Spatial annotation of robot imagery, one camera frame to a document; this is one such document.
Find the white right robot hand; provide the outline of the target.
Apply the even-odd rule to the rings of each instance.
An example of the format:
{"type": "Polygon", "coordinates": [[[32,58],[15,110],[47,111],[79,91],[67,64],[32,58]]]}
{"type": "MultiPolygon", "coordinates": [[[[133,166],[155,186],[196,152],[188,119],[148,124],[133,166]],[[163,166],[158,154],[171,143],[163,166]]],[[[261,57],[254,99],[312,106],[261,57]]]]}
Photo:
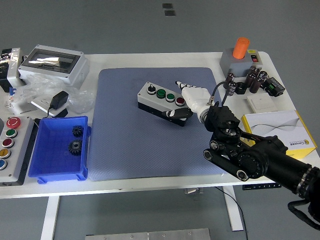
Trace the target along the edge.
{"type": "Polygon", "coordinates": [[[190,118],[195,113],[198,120],[204,124],[214,97],[204,87],[197,87],[180,81],[176,81],[175,83],[181,89],[181,95],[187,107],[164,111],[161,114],[175,120],[190,118]]]}

